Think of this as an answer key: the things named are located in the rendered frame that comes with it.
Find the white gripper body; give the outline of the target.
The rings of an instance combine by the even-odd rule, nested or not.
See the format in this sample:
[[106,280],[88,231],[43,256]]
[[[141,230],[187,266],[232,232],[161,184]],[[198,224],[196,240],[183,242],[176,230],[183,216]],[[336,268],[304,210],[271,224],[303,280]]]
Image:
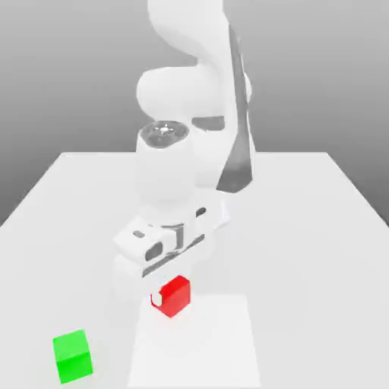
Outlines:
[[215,235],[211,233],[206,235],[201,242],[151,271],[141,280],[141,287],[158,289],[178,275],[188,277],[196,264],[205,262],[212,256],[214,249]]

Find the small red cube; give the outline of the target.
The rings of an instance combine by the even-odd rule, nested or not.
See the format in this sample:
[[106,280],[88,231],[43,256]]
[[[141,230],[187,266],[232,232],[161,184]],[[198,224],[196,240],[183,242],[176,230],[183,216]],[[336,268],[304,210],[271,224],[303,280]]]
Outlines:
[[156,307],[150,300],[151,305],[169,318],[177,315],[191,302],[190,281],[181,275],[165,284],[160,292],[163,296],[163,304]]

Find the small green cube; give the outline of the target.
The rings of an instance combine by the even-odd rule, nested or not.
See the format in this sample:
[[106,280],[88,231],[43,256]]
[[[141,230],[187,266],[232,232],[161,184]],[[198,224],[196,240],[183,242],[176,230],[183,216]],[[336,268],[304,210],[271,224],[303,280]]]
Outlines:
[[52,345],[61,384],[93,374],[90,348],[83,329],[54,337]]

